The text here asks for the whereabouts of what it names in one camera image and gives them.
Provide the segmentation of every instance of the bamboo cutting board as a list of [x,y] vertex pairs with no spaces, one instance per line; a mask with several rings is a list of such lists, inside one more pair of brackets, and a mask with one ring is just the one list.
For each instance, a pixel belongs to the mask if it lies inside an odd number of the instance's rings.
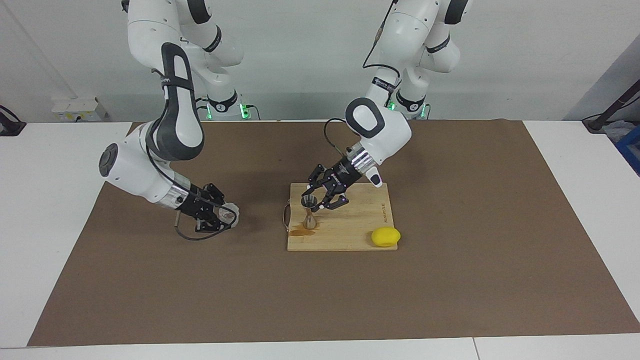
[[[315,213],[317,225],[313,230],[302,226],[307,213],[300,197],[307,184],[291,184],[291,219],[289,221],[288,251],[393,251],[392,247],[377,247],[371,233],[384,226],[394,226],[387,184],[375,188],[369,183],[351,185],[346,195],[349,204],[335,210],[321,209]],[[315,194],[323,196],[321,190]]]

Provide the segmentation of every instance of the brown liquid spill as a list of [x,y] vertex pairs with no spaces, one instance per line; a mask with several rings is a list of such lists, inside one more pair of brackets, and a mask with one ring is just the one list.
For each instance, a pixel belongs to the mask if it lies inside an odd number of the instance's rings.
[[291,236],[307,236],[307,235],[313,235],[316,232],[310,229],[305,229],[305,226],[300,223],[300,225],[297,225],[296,227],[291,228],[291,230],[289,231],[289,235]]

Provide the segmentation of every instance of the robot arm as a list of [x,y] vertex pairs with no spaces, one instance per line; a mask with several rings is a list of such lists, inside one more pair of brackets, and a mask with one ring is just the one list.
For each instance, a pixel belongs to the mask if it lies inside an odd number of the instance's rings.
[[215,119],[242,119],[241,95],[223,67],[240,64],[244,51],[213,21],[208,1],[178,0],[177,6],[180,32],[189,42],[184,45],[184,50],[189,56],[191,69],[206,87],[212,116]]
[[[400,85],[400,72],[408,84],[403,86],[402,95],[397,93],[397,98],[403,106],[406,105],[407,111],[415,113],[424,102],[429,84],[422,69],[449,72],[457,64],[460,52],[450,41],[448,26],[460,21],[471,2],[394,0],[390,14],[381,26],[384,28],[379,39],[381,64],[366,96],[352,101],[345,113],[346,124],[360,135],[361,140],[347,148],[347,154],[331,168],[319,164],[311,173],[303,196],[318,188],[326,190],[326,195],[312,211],[335,209],[347,204],[349,201],[344,192],[362,176],[374,186],[382,186],[377,166],[411,138],[411,128],[403,113],[387,108],[392,94]],[[441,39],[443,35],[446,35],[445,40]],[[426,58],[422,63],[424,53],[431,60]],[[339,198],[332,202],[336,195]]]
[[123,1],[123,7],[128,12],[131,54],[160,73],[165,106],[159,119],[107,147],[100,158],[100,174],[126,192],[193,217],[197,232],[213,236],[230,229],[237,224],[237,206],[225,202],[213,184],[199,188],[170,168],[171,161],[198,156],[204,145],[191,66],[180,46],[179,7],[154,0]]

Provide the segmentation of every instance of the yellow lemon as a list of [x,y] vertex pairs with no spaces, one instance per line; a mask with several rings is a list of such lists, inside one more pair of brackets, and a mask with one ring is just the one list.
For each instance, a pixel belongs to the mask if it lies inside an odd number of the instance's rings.
[[391,247],[400,240],[400,232],[395,227],[379,227],[371,234],[371,241],[379,247]]

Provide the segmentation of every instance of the black cable cord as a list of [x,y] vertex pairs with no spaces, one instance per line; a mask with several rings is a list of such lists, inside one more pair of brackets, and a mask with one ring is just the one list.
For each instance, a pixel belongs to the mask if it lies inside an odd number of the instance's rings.
[[14,113],[13,113],[13,111],[11,111],[11,110],[9,110],[9,109],[5,108],[5,107],[4,107],[4,106],[2,106],[2,105],[0,105],[0,109],[4,110],[4,112],[6,112],[7,114],[9,114],[9,115],[13,116],[13,117],[15,118],[15,120],[18,120],[18,122],[22,122],[22,121],[20,120],[20,118],[18,118],[18,115],[14,114]]
[[[624,106],[621,106],[620,109],[618,109],[617,111],[620,111],[620,110],[626,108],[627,106],[631,106],[634,102],[638,101],[638,99],[640,99],[640,96],[636,97],[633,101],[626,103]],[[582,119],[580,121],[589,120],[592,117],[597,117],[597,116],[600,116],[602,114],[604,114],[604,113],[599,113],[599,114],[595,114],[595,115],[592,115],[592,116],[588,116],[588,117],[586,117],[586,118],[584,118],[584,119]]]
[[327,126],[327,125],[329,125],[329,123],[330,123],[331,121],[341,121],[341,122],[344,122],[344,123],[346,123],[346,121],[345,121],[345,120],[342,120],[342,119],[338,119],[337,117],[334,117],[334,118],[331,118],[331,119],[327,120],[327,121],[324,123],[324,128],[323,128],[324,139],[326,140],[326,142],[328,142],[328,143],[329,143],[329,145],[331,145],[331,146],[332,146],[332,147],[333,147],[337,152],[339,152],[341,156],[345,156],[345,155],[344,155],[344,153],[343,153],[343,152],[342,152],[342,151],[341,151],[337,146],[335,146],[335,145],[331,142],[331,140],[329,140],[329,136],[326,134],[326,126]]
[[256,105],[247,105],[247,108],[255,108],[255,111],[258,113],[258,120],[262,121],[262,118],[260,117],[260,110],[258,109],[258,107]]
[[375,41],[373,42],[373,46],[371,47],[371,50],[369,50],[369,54],[367,55],[366,59],[362,63],[362,68],[363,69],[368,69],[369,67],[383,67],[383,68],[386,68],[386,69],[389,69],[389,70],[393,70],[398,75],[398,78],[401,78],[402,75],[400,75],[400,72],[398,71],[398,69],[396,69],[393,66],[389,66],[389,65],[385,65],[385,64],[369,64],[369,65],[367,65],[367,61],[369,61],[369,58],[371,57],[371,54],[373,53],[373,50],[376,48],[376,45],[378,45],[378,40],[380,39],[382,31],[385,28],[385,23],[387,22],[387,19],[389,18],[389,14],[391,14],[391,9],[394,8],[394,5],[396,3],[397,3],[397,0],[393,0],[391,2],[391,4],[389,5],[389,9],[387,10],[387,14],[385,15],[385,18],[382,20],[382,23],[380,24],[380,29],[378,30],[378,34],[376,35]]
[[[165,107],[164,107],[164,111],[163,114],[151,125],[151,137],[153,138],[153,135],[155,133],[155,131],[158,129],[158,125],[159,125],[159,121],[160,119],[164,116],[165,111],[166,111],[166,103],[165,103]],[[209,201],[208,199],[205,199],[201,196],[199,196],[197,193],[192,192],[190,189],[185,188],[184,186],[182,186],[181,184],[179,184],[178,182],[176,182],[176,180],[172,179],[169,177],[169,175],[165,174],[165,172],[162,171],[162,169],[160,169],[156,163],[156,161],[153,159],[153,157],[151,156],[151,150],[149,149],[149,146],[147,145],[147,156],[149,158],[149,161],[151,162],[151,165],[153,165],[153,167],[156,169],[156,171],[158,172],[158,174],[162,175],[165,179],[169,180],[169,182],[171,182],[173,185],[175,185],[177,188],[187,192],[188,194],[190,194],[191,196],[195,197],[197,200],[200,200],[208,205],[213,206],[214,208],[219,208],[219,209],[224,209],[226,211],[229,211],[230,213],[232,213],[234,215],[234,219],[233,221],[231,221],[230,224],[226,224],[223,222],[223,227],[222,229],[216,231],[215,233],[212,233],[210,235],[207,236],[203,236],[201,238],[190,238],[189,236],[186,236],[185,234],[183,234],[180,229],[178,228],[177,225],[174,226],[175,228],[175,232],[181,237],[184,238],[185,240],[189,240],[189,241],[202,241],[202,240],[206,240],[206,239],[210,239],[226,230],[231,229],[231,225],[233,223],[236,222],[237,220],[237,213],[229,208],[227,208],[224,205],[218,205],[215,202]]]

